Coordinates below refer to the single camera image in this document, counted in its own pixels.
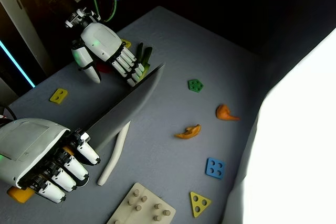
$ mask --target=gray table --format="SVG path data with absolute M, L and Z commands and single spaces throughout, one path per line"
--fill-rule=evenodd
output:
M 96 184 L 114 141 L 99 153 L 100 165 L 87 167 L 90 182 L 60 204 L 34 196 L 20 205 L 6 195 L 9 186 L 0 182 L 0 223 L 103 224 L 135 182 L 176 209 L 174 224 L 219 222 L 255 118 L 250 115 L 249 92 L 257 56 L 162 7 L 118 34 L 133 43 L 133 52 L 140 41 L 153 47 L 152 69 L 162 62 L 166 66 L 158 87 L 131 122 L 111 177 L 103 187 Z M 188 90 L 187 81 L 195 78 L 204 85 L 200 93 Z M 48 99 L 60 87 L 69 94 L 58 106 Z M 127 88 L 114 74 L 102 74 L 100 85 L 91 83 L 72 63 L 10 107 L 19 118 L 44 118 L 75 129 L 108 108 Z M 242 120 L 218 120 L 215 110 L 220 103 L 228 104 Z M 173 136 L 196 124 L 202 125 L 199 136 L 190 140 Z M 226 163 L 224 179 L 205 175 L 208 157 Z M 192 216 L 190 191 L 213 201 L 197 219 Z

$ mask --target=dark background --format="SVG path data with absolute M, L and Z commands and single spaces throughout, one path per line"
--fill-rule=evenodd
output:
M 63 22 L 32 4 L 34 0 L 23 1 L 55 66 L 60 69 L 73 61 Z M 102 18 L 107 18 L 112 0 L 99 3 Z M 93 0 L 80 5 L 94 10 Z M 336 0 L 118 0 L 116 15 L 107 25 L 118 31 L 158 5 L 260 55 L 257 74 L 267 88 L 336 26 Z

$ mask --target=yellow triangle block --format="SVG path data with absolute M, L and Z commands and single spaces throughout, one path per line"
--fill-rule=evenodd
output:
M 195 218 L 197 218 L 211 204 L 211 200 L 194 193 L 193 191 L 190 192 L 190 200 Z

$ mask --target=blue block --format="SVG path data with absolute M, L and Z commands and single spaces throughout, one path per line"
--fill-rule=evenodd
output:
M 222 179 L 224 176 L 225 163 L 215 158 L 208 158 L 206 162 L 205 174 Z

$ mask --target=green block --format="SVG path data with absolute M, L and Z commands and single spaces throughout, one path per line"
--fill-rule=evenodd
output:
M 204 85 L 197 79 L 188 81 L 188 87 L 191 91 L 199 93 L 202 90 L 203 86 Z

